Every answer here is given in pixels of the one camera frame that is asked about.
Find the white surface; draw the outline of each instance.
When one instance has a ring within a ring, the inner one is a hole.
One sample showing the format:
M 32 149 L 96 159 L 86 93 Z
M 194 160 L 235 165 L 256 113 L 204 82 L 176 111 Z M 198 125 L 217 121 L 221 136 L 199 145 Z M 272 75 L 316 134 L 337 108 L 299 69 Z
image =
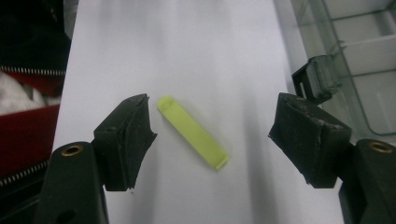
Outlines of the white surface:
M 111 223 L 342 223 L 337 189 L 312 189 L 267 137 L 287 91 L 272 1 L 80 0 L 54 147 L 91 141 L 123 99 L 150 96 L 158 137 Z M 170 94 L 228 151 L 210 168 L 157 111 Z

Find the yellow highlighter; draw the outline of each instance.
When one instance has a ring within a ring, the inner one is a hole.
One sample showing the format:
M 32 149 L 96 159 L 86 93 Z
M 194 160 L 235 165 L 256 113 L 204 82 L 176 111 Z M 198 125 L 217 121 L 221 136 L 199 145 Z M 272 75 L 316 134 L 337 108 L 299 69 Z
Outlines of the yellow highlighter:
M 227 152 L 172 97 L 164 96 L 157 107 L 212 167 L 219 169 L 227 162 Z

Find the clear plastic container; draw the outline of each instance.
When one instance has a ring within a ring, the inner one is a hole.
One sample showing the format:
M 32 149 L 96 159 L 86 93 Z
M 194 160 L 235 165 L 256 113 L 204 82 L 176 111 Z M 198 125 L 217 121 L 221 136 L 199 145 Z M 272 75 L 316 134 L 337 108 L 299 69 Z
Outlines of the clear plastic container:
M 307 58 L 326 55 L 314 72 L 319 91 L 332 93 L 323 109 L 349 125 L 356 140 L 396 143 L 396 1 L 291 4 Z

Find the transparent bin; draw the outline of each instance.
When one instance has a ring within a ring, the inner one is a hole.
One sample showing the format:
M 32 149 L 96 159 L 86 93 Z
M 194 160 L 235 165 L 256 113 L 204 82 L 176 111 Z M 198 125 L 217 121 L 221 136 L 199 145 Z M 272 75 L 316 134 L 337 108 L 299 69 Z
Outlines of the transparent bin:
M 323 109 L 348 124 L 355 140 L 395 144 L 396 1 L 291 0 L 291 6 L 306 57 L 325 55 L 307 69 L 317 76 L 313 89 L 332 95 Z

